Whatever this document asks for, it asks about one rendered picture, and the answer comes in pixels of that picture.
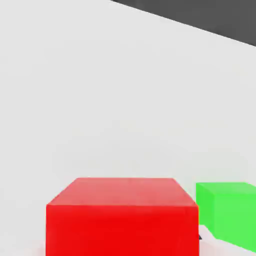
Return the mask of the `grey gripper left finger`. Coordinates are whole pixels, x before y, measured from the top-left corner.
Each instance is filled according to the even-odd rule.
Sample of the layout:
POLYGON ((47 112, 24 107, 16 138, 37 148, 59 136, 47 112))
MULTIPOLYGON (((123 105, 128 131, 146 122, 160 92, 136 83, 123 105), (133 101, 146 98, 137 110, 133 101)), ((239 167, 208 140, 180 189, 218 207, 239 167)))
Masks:
POLYGON ((34 248, 34 256, 46 256, 45 241, 37 242, 34 248))

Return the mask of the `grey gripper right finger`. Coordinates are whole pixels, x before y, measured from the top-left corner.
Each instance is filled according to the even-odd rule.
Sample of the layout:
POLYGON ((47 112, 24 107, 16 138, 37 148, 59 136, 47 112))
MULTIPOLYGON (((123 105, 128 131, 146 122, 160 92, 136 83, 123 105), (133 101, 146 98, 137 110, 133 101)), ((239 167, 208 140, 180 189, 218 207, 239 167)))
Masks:
POLYGON ((213 256, 213 236, 209 233, 201 233, 199 239, 199 256, 213 256))

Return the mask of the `small red cube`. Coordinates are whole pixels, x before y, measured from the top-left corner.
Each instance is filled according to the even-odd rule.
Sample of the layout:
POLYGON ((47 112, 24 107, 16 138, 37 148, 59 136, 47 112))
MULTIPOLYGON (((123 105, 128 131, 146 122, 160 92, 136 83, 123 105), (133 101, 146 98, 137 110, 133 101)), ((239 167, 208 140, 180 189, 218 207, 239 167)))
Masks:
POLYGON ((45 256, 200 256, 199 237, 172 178, 77 178, 46 205, 45 256))

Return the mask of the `small green cube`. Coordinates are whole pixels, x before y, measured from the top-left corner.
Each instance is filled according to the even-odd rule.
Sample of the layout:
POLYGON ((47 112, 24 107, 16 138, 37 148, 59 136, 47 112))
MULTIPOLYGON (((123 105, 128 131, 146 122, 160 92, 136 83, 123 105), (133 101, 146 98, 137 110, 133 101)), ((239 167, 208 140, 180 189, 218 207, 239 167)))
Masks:
POLYGON ((256 253, 256 186, 246 182, 198 182, 199 224, 219 240, 256 253))

